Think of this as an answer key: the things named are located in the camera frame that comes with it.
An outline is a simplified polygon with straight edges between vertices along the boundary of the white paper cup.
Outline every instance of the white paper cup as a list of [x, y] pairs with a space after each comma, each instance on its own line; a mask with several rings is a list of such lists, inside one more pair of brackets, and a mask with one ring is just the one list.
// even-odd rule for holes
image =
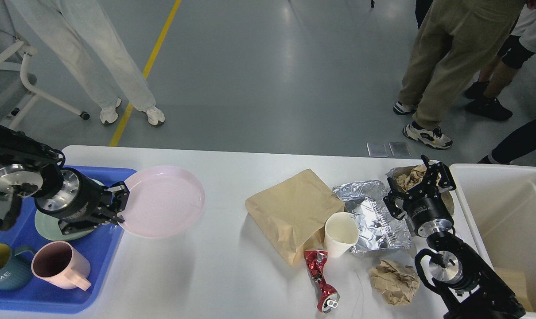
[[353, 214], [339, 212], [331, 215], [325, 222], [325, 241], [323, 246], [327, 256], [339, 257], [359, 240], [359, 228]]

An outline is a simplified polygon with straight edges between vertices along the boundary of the gray floor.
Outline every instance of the gray floor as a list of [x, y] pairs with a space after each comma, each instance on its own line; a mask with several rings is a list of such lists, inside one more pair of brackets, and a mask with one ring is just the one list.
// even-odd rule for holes
[[[140, 69], [174, 2], [101, 0]], [[9, 9], [39, 49], [31, 66], [38, 86], [92, 115], [81, 121], [41, 100], [19, 129], [55, 148], [108, 145], [117, 125], [100, 123], [98, 107]], [[477, 162], [536, 118], [535, 55], [501, 94], [514, 112], [509, 121], [468, 114], [460, 97], [442, 124], [452, 148], [406, 139], [410, 117], [394, 115], [392, 105], [416, 33], [409, 0], [375, 8], [367, 0], [182, 0], [147, 79], [167, 121], [151, 127], [134, 111], [118, 146], [367, 157], [366, 143], [398, 141], [412, 158], [450, 165]], [[515, 163], [536, 166], [536, 152]]]

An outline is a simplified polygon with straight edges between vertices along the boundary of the white bin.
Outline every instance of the white bin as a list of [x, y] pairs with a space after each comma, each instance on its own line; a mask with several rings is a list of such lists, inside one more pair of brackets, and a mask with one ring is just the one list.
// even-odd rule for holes
[[493, 267], [525, 272], [535, 311], [526, 317], [536, 318], [536, 167], [453, 164], [450, 170]]

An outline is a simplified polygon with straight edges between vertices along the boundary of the yellow floor line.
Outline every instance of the yellow floor line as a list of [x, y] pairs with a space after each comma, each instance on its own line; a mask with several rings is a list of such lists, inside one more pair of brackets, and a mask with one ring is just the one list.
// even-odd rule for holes
[[[152, 66], [154, 65], [154, 61], [156, 61], [156, 56], [158, 55], [158, 52], [160, 52], [163, 39], [165, 38], [165, 35], [167, 34], [167, 30], [169, 29], [169, 26], [171, 25], [171, 21], [173, 20], [173, 17], [175, 16], [175, 13], [177, 12], [177, 8], [179, 8], [180, 3], [181, 3], [181, 0], [175, 0], [175, 4], [173, 5], [173, 8], [171, 8], [171, 12], [169, 13], [169, 16], [167, 17], [165, 24], [163, 25], [160, 36], [158, 37], [158, 40], [156, 41], [156, 45], [154, 45], [152, 53], [150, 54], [148, 62], [146, 62], [146, 66], [144, 67], [144, 71], [142, 72], [142, 75], [144, 76], [144, 78], [148, 77], [150, 70], [152, 69]], [[120, 141], [120, 138], [122, 137], [122, 133], [124, 133], [124, 129], [126, 128], [126, 123], [128, 123], [128, 120], [130, 119], [130, 114], [132, 114], [133, 108], [134, 107], [132, 106], [132, 104], [128, 103], [128, 106], [126, 107], [126, 110], [124, 111], [124, 114], [120, 118], [120, 122], [118, 123], [117, 129], [116, 131], [114, 131], [114, 135], [112, 139], [110, 140], [110, 143], [109, 143], [110, 147], [115, 147], [118, 145], [118, 141]]]

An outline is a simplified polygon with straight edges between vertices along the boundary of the pink mug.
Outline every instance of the pink mug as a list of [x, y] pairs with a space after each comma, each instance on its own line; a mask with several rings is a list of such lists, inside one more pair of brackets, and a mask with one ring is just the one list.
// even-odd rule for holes
[[59, 288], [87, 290], [89, 261], [66, 241], [53, 241], [43, 246], [31, 261], [31, 272]]

